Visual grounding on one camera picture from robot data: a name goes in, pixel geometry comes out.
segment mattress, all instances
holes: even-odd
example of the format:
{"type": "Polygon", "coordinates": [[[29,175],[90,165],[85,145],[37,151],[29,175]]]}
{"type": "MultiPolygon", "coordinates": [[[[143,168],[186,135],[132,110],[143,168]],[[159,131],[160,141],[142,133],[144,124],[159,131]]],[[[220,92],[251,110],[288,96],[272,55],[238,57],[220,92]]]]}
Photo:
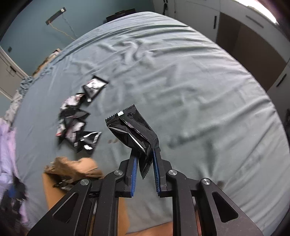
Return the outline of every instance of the mattress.
{"type": "MultiPolygon", "coordinates": [[[[62,102],[92,75],[108,80],[89,106],[85,130],[101,131],[91,155],[104,174],[128,159],[105,119],[135,104],[158,135],[161,155],[188,178],[214,181],[270,235],[290,202],[290,156],[271,100],[253,76],[189,26],[152,12],[106,23],[68,45],[27,91],[15,127],[16,159],[27,186],[31,226],[46,212],[41,174],[57,156],[77,153],[55,137],[62,102]]],[[[127,199],[130,232],[172,220],[170,198],[159,198],[153,168],[127,199]]]]}

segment bed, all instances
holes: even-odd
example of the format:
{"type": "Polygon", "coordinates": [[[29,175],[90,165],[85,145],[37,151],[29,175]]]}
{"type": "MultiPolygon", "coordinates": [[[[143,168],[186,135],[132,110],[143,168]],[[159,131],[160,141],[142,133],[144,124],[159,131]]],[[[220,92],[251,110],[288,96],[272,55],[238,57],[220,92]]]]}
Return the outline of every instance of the bed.
{"type": "MultiPolygon", "coordinates": [[[[286,135],[265,91],[228,53],[189,26],[152,12],[116,19],[68,45],[40,73],[18,110],[16,159],[33,226],[46,212],[41,174],[57,156],[78,154],[55,137],[62,102],[92,75],[109,85],[89,105],[85,130],[101,131],[91,155],[104,174],[130,149],[105,119],[135,104],[156,132],[163,159],[189,178],[212,179],[270,235],[290,202],[286,135]]],[[[153,168],[127,199],[130,232],[172,220],[171,199],[155,191],[153,168]]]]}

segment blue wall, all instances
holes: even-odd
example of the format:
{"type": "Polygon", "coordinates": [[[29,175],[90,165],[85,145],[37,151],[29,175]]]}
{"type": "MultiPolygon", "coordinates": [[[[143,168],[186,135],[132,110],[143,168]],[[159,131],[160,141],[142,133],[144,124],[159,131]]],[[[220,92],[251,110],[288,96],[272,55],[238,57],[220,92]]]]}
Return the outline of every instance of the blue wall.
{"type": "MultiPolygon", "coordinates": [[[[106,17],[121,10],[154,11],[152,0],[33,0],[15,18],[0,42],[3,50],[28,75],[56,48],[63,49],[72,39],[46,25],[45,21],[66,8],[65,18],[80,37],[100,26],[106,17]]],[[[73,35],[62,16],[52,25],[73,35]]]]}
{"type": "Polygon", "coordinates": [[[11,100],[9,100],[0,92],[0,116],[4,117],[6,111],[8,110],[10,106],[10,103],[11,103],[11,100]]]}

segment pile of packets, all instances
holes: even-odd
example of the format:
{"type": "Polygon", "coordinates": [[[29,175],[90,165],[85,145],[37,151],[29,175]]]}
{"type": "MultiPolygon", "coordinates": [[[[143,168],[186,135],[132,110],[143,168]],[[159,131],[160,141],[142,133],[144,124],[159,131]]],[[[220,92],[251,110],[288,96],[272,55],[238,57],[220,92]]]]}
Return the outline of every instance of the pile of packets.
{"type": "Polygon", "coordinates": [[[92,102],[107,84],[108,81],[93,76],[86,85],[82,86],[83,92],[69,97],[62,103],[56,133],[59,144],[66,139],[75,148],[76,152],[85,149],[88,154],[91,154],[94,151],[101,132],[84,131],[85,119],[90,114],[81,110],[80,105],[85,100],[88,103],[92,102]]]}

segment triangular cutout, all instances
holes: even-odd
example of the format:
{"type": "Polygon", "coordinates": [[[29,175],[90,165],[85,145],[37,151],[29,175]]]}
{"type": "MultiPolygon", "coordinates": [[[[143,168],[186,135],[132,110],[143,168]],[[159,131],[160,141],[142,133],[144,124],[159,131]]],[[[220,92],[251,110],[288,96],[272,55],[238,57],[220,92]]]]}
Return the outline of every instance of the triangular cutout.
{"type": "Polygon", "coordinates": [[[65,203],[53,214],[53,218],[64,223],[68,223],[73,213],[73,208],[77,202],[77,193],[73,193],[65,203]]]}
{"type": "Polygon", "coordinates": [[[226,223],[230,220],[238,218],[238,213],[224,200],[218,192],[213,192],[213,199],[217,207],[220,220],[226,223]]]}

